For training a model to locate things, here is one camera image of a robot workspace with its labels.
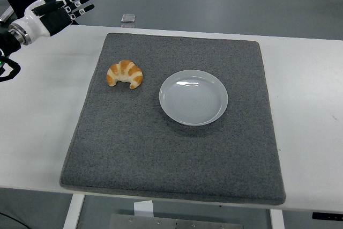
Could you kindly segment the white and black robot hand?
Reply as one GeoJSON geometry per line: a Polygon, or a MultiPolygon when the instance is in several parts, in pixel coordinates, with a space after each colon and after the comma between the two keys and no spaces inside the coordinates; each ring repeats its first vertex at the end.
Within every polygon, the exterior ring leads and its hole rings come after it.
{"type": "Polygon", "coordinates": [[[90,0],[37,0],[24,16],[11,23],[9,32],[20,44],[30,45],[40,37],[53,36],[71,25],[76,18],[94,8],[90,0]]]}

